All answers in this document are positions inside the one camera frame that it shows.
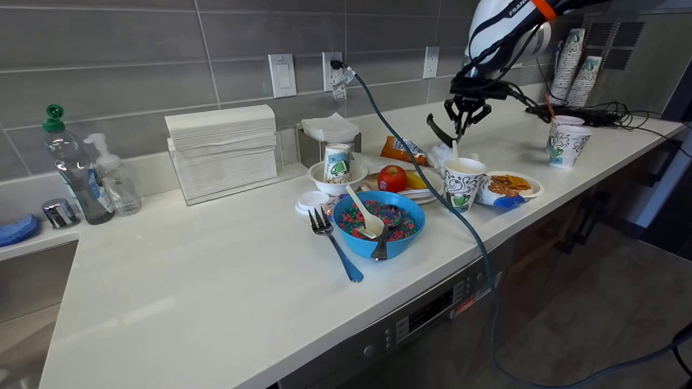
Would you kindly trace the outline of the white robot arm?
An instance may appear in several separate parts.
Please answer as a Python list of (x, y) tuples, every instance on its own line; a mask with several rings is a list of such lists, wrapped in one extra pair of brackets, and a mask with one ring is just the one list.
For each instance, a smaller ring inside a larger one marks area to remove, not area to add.
[(524, 105), (536, 105), (518, 85), (503, 82), (503, 73), (527, 49), (540, 27), (551, 29), (561, 15), (602, 5), (605, 0), (481, 0), (463, 52), (463, 67), (453, 77), (453, 98), (443, 107), (463, 133), (489, 113), (489, 99), (514, 98)]

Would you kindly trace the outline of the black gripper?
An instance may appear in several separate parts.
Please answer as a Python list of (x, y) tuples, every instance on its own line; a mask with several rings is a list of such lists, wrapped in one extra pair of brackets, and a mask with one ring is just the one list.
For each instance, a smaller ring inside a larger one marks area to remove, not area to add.
[(454, 75), (450, 85), (450, 98), (443, 107), (457, 129), (468, 129), (481, 122), (489, 113), (489, 99), (506, 99), (508, 85), (490, 77), (466, 77)]

